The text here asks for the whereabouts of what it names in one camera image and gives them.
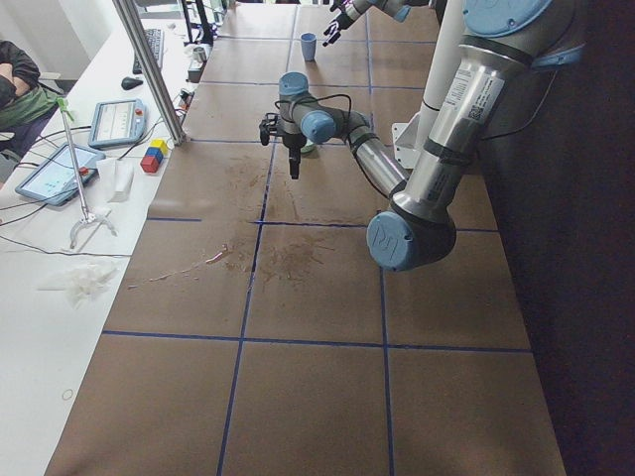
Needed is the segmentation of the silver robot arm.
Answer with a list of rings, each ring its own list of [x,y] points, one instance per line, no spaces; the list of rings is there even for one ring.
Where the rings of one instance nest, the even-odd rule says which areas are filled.
[[[337,15],[328,23],[326,29],[323,31],[324,41],[322,42],[322,45],[324,47],[333,45],[341,37],[341,33],[344,30],[351,27],[371,8],[375,8],[393,20],[403,23],[413,8],[424,6],[433,8],[435,5],[436,1],[428,0],[332,1],[329,11],[337,11]]]
[[[389,201],[366,231],[375,262],[391,271],[436,262],[454,246],[447,209],[505,88],[527,71],[578,61],[586,13],[583,1],[447,2],[421,110],[405,127],[414,140],[411,171],[362,114],[313,97],[300,72],[280,78],[277,109],[263,117],[260,139],[281,139],[292,177],[306,143],[343,141]]]

